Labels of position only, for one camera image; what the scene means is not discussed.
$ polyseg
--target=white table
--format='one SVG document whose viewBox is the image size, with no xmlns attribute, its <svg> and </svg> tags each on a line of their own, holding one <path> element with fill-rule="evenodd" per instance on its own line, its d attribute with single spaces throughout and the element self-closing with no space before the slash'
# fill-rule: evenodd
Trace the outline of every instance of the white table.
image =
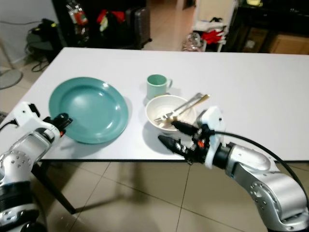
<svg viewBox="0 0 309 232">
<path fill-rule="evenodd" d="M 89 48 L 64 48 L 21 101 L 36 104 L 43 118 L 49 115 L 49 97 L 60 83 L 94 77 L 124 96 L 128 126 L 106 144 L 84 145 L 65 136 L 43 159 L 182 160 L 160 144 L 159 132 L 147 123 L 146 78 L 154 73 L 173 79 L 171 94 L 187 99 L 196 92 L 210 94 L 197 110 L 218 105 L 226 131 L 251 138 L 284 160 L 309 160 L 309 56 Z M 5 128 L 0 133 L 0 153 L 24 133 Z"/>
</svg>

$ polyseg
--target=white bowl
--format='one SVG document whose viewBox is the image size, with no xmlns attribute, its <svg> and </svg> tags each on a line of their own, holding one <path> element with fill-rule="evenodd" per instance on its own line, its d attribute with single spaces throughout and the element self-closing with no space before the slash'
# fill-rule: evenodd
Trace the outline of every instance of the white bowl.
<svg viewBox="0 0 309 232">
<path fill-rule="evenodd" d="M 153 98 L 146 105 L 147 118 L 153 126 L 160 129 L 163 133 L 175 132 L 177 131 L 177 129 L 171 124 L 165 125 L 161 123 L 157 125 L 154 121 L 156 118 L 159 118 L 160 116 L 175 110 L 185 102 L 187 102 L 186 99 L 174 95 L 162 95 Z M 178 116 L 179 121 L 187 122 L 190 124 L 193 124 L 196 118 L 197 113 L 194 108 L 191 108 L 190 110 L 187 110 L 186 112 Z"/>
</svg>

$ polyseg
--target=table leg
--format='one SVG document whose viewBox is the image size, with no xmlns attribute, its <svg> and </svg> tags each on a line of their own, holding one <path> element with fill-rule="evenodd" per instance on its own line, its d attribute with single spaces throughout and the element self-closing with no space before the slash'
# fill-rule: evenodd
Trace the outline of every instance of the table leg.
<svg viewBox="0 0 309 232">
<path fill-rule="evenodd" d="M 66 208 L 71 214 L 76 213 L 76 209 L 71 205 L 71 203 L 65 198 L 65 196 L 59 191 L 52 181 L 46 175 L 46 172 L 36 163 L 32 168 L 32 173 L 34 176 L 47 188 L 51 194 Z"/>
</svg>

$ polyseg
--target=teal plate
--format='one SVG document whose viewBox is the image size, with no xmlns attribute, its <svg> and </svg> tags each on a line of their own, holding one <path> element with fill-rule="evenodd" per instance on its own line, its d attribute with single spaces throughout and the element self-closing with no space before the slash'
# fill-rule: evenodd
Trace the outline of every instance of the teal plate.
<svg viewBox="0 0 309 232">
<path fill-rule="evenodd" d="M 49 113 L 67 113 L 73 122 L 66 135 L 87 144 L 118 137 L 126 128 L 125 99 L 111 85 L 90 77 L 77 77 L 60 84 L 49 99 Z"/>
</svg>

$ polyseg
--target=silver fork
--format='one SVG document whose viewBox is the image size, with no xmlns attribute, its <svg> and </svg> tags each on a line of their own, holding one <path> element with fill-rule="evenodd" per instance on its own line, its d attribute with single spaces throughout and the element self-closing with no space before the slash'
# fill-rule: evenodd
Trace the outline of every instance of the silver fork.
<svg viewBox="0 0 309 232">
<path fill-rule="evenodd" d="M 185 102 L 184 104 L 182 104 L 181 106 L 179 106 L 177 109 L 173 110 L 172 112 L 169 112 L 165 115 L 162 115 L 161 117 L 158 117 L 154 120 L 154 122 L 156 124 L 160 124 L 164 121 L 166 121 L 168 118 L 170 118 L 173 114 L 175 114 L 175 112 L 177 112 L 178 110 L 182 109 L 183 107 L 191 104 L 192 102 L 199 100 L 203 97 L 202 93 L 197 93 L 196 95 L 194 95 L 189 101 Z"/>
</svg>

